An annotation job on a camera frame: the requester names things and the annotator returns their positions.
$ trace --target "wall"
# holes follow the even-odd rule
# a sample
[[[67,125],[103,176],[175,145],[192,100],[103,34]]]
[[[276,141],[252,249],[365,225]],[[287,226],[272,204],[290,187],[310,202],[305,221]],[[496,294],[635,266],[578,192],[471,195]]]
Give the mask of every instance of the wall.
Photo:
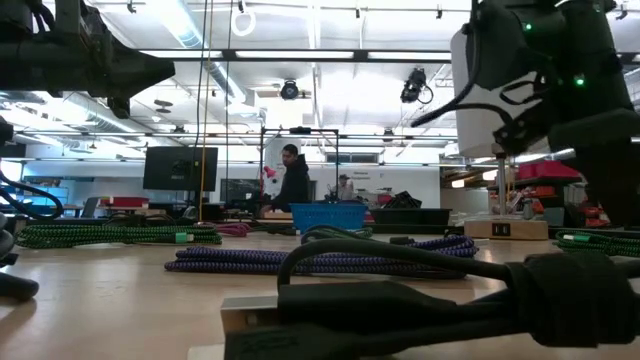
[[[452,214],[486,212],[489,211],[489,192],[480,189],[442,189],[440,207],[452,209]]]
[[[257,179],[258,165],[231,165],[231,179]],[[82,163],[82,162],[29,162],[25,175],[97,177],[95,182],[75,182],[71,191],[74,204],[81,204],[90,196],[145,196],[154,201],[174,201],[175,192],[145,191],[142,189],[143,163]],[[394,191],[408,191],[422,200],[424,208],[440,207],[440,172],[436,167],[341,166],[340,174],[353,178],[355,188],[375,190],[392,187]],[[335,185],[334,166],[311,166],[309,176],[317,182],[317,200],[324,199],[327,185]],[[225,166],[218,166],[216,191],[210,194],[212,202],[220,200],[220,180],[227,178]]]

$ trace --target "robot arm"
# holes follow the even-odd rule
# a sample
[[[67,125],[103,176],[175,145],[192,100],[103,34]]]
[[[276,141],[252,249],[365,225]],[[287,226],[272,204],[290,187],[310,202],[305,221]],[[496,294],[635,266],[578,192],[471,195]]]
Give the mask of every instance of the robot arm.
[[[612,223],[628,225],[640,219],[637,168],[640,152],[631,137],[640,134],[616,55],[606,13],[612,0],[473,0],[463,31],[472,64],[469,83],[456,98],[417,119],[420,126],[454,110],[494,111],[504,125],[493,135],[503,152],[516,155],[547,137],[552,151],[573,148],[569,165],[594,187]],[[536,73],[533,81],[518,81]],[[511,116],[496,104],[465,103],[477,85],[501,89],[505,105],[529,106]],[[529,86],[522,100],[509,92]]]
[[[86,91],[108,98],[121,119],[129,117],[132,96],[175,75],[171,61],[125,47],[100,12],[82,0],[56,0],[55,19],[39,0],[0,3],[0,66],[2,90],[40,90],[58,97],[63,91]]]

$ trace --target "black hoodie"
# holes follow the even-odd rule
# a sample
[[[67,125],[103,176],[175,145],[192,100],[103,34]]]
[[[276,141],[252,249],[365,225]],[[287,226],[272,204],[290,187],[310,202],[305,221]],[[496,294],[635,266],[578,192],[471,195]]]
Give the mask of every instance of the black hoodie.
[[[273,199],[272,206],[274,209],[291,212],[289,204],[309,201],[309,166],[304,155],[298,155],[298,158],[287,166],[280,194]]]

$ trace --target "blue basket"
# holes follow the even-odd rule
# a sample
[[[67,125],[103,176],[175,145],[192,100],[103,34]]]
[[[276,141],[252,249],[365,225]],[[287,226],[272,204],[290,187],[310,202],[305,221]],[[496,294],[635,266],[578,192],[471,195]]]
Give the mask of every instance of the blue basket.
[[[361,229],[367,206],[361,204],[291,204],[293,225],[301,233],[315,225],[331,225],[345,230]]]

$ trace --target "person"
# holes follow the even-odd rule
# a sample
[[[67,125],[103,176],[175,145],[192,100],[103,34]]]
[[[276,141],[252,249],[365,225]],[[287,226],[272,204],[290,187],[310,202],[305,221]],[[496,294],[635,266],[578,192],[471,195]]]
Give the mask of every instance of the person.
[[[355,198],[355,192],[353,190],[353,181],[349,181],[347,175],[342,174],[338,178],[338,191],[336,191],[336,187],[333,187],[333,192],[338,195],[338,200],[353,200]]]
[[[282,163],[287,168],[282,180],[280,194],[276,196],[270,205],[260,210],[263,217],[268,211],[280,209],[283,212],[291,212],[289,204],[308,203],[309,199],[309,166],[304,154],[298,154],[298,148],[288,144],[282,149]]]

